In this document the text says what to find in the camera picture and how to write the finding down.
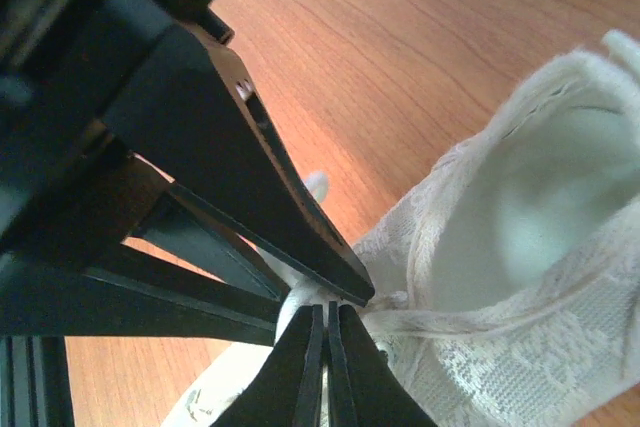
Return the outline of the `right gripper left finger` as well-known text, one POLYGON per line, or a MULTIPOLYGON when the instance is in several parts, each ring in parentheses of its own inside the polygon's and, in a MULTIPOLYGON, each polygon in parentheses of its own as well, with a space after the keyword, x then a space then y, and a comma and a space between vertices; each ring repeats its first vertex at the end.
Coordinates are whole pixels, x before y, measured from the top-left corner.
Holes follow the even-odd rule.
POLYGON ((256 378, 213 426, 318 426, 324 331, 322 306, 299 308, 256 378))

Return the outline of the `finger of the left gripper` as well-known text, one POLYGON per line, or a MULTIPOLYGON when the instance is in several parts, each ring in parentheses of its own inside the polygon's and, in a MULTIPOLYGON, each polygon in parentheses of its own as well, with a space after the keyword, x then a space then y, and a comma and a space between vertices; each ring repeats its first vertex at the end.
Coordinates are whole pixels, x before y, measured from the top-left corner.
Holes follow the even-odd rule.
POLYGON ((273 342, 287 285, 162 186, 100 181, 22 208, 3 188, 3 334, 273 342))
POLYGON ((365 266, 298 175, 231 49, 170 26, 103 116, 128 147, 173 177, 175 197, 364 306, 365 266))

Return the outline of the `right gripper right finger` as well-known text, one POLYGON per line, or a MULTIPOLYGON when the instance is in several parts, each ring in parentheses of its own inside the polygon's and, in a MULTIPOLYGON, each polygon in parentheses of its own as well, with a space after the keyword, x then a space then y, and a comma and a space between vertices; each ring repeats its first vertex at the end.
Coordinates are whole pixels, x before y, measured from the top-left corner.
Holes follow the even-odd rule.
POLYGON ((435 425, 397 381, 350 305, 328 304, 328 355, 331 426, 435 425))

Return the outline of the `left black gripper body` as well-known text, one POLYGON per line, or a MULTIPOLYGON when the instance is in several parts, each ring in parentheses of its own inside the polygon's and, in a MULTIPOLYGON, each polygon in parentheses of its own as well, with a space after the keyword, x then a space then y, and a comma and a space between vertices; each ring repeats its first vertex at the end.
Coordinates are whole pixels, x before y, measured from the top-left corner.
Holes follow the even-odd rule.
POLYGON ((93 123, 176 21, 212 0, 1 0, 1 244, 66 177, 93 123))

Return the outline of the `cream lace sneaker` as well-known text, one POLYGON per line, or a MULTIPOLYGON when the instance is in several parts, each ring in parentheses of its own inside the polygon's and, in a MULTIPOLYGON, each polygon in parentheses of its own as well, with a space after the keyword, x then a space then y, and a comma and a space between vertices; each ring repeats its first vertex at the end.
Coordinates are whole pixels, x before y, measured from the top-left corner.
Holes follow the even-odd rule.
POLYGON ((568 426, 639 381, 639 43, 524 81, 354 246, 359 316, 440 426, 568 426))

